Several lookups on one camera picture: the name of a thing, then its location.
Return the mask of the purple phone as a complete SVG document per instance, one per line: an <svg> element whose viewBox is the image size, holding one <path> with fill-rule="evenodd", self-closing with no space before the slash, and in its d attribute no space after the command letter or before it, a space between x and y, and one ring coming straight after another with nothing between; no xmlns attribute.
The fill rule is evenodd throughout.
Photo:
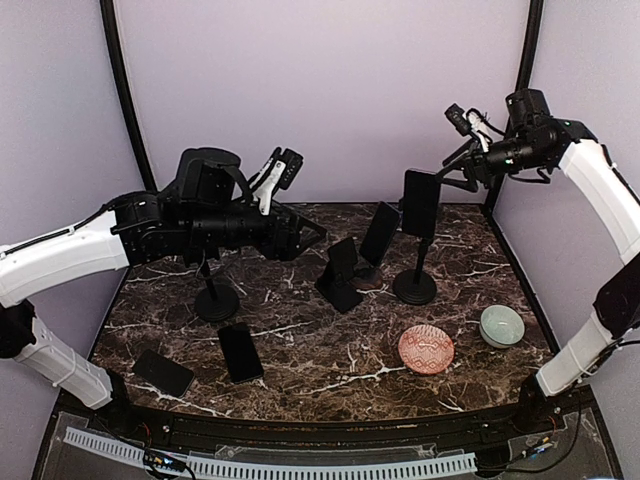
<svg viewBox="0 0 640 480"><path fill-rule="evenodd" d="M402 198L402 231L432 239L435 235L441 184L436 175L407 170Z"/></svg>

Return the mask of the pole phone stand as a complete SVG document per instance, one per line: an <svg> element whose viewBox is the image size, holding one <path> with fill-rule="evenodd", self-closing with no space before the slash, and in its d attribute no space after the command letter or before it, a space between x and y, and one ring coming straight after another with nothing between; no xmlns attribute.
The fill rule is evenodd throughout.
<svg viewBox="0 0 640 480"><path fill-rule="evenodd" d="M212 272L209 266L211 259L221 260L219 247L214 247L212 250L189 248L183 254L184 264L195 265L196 278L205 284L205 288L195 297L196 314L206 322L218 323L235 315L239 309L240 300L232 287L214 282L216 276L224 273L228 265L223 264L218 270Z"/></svg>
<svg viewBox="0 0 640 480"><path fill-rule="evenodd" d="M422 205L405 194L402 205L402 232L420 238L416 264L394 278L392 290L396 297L409 305L426 305L436 296L437 286L431 275L424 271L427 251L435 236L437 204L430 201Z"/></svg>

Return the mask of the black phone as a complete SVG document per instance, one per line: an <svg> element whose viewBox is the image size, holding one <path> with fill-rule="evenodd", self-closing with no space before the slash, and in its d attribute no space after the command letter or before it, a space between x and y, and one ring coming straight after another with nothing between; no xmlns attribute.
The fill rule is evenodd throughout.
<svg viewBox="0 0 640 480"><path fill-rule="evenodd" d="M195 379L192 370L152 350L145 350L133 365L133 372L173 397L182 397Z"/></svg>
<svg viewBox="0 0 640 480"><path fill-rule="evenodd" d="M241 384L264 375L250 328L245 322L225 326L217 331L217 335L232 383Z"/></svg>

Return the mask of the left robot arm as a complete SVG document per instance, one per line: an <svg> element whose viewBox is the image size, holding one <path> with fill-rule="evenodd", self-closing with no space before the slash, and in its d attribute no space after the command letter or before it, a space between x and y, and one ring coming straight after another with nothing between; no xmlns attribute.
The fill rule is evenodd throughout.
<svg viewBox="0 0 640 480"><path fill-rule="evenodd" d="M141 427L122 377L92 364L37 316L30 296L94 273L180 256L202 267L220 249L255 248L268 260L291 261L326 236L323 227L275 201L303 158L276 148L246 178L238 155L189 148L176 176L159 192L137 191L105 203L87 219L1 248L1 356L22 363L53 386L101 411L120 436Z"/></svg>

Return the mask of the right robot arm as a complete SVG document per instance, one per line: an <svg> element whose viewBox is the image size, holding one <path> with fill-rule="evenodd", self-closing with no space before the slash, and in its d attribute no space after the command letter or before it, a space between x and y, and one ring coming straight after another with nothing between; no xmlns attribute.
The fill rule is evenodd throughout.
<svg viewBox="0 0 640 480"><path fill-rule="evenodd" d="M605 151L587 92L537 83L505 104L504 125L473 106L445 108L460 144L437 178L444 193L493 205L558 341L510 413L530 434L549 416L545 399L593 376L605 352L639 332L639 196Z"/></svg>

